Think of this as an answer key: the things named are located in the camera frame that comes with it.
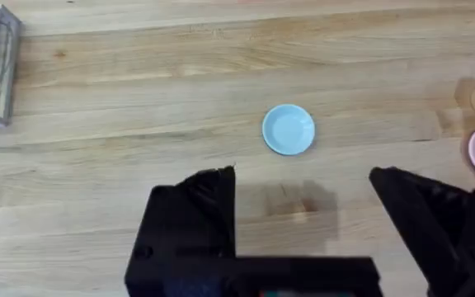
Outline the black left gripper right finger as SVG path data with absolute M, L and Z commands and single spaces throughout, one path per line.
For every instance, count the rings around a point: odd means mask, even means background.
M 434 297 L 475 297 L 475 189 L 375 167 L 369 180 Z

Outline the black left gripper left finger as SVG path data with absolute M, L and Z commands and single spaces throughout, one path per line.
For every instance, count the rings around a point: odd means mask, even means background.
M 180 257 L 235 257 L 235 188 L 232 166 L 197 172 L 176 185 L 155 186 L 125 272 L 128 295 L 223 296 L 225 284 L 217 276 L 140 278 L 160 272 L 149 260 L 169 260 L 170 268 L 178 268 Z

